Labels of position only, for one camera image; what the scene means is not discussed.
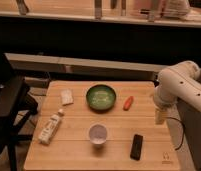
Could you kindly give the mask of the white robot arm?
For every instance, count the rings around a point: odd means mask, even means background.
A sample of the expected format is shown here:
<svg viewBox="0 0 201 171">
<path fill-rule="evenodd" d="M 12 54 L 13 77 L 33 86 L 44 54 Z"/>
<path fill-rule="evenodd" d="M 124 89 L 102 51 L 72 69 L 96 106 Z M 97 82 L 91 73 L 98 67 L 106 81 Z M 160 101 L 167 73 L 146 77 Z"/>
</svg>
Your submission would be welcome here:
<svg viewBox="0 0 201 171">
<path fill-rule="evenodd" d="M 180 98 L 201 112 L 201 83 L 197 81 L 201 69 L 193 61 L 167 66 L 158 73 L 159 85 L 153 92 L 156 105 L 155 123 L 163 124 L 167 110 Z"/>
</svg>

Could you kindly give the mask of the cream robot pusher gripper finger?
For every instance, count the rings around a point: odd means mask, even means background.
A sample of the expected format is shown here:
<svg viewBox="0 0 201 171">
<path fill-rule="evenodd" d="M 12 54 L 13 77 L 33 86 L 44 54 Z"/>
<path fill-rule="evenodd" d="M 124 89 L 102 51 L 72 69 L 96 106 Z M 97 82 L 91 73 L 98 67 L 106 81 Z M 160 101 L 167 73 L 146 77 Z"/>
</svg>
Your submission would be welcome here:
<svg viewBox="0 0 201 171">
<path fill-rule="evenodd" d="M 155 123 L 157 125 L 161 125 L 165 122 L 167 117 L 167 110 L 166 109 L 159 109 L 155 110 Z"/>
</svg>

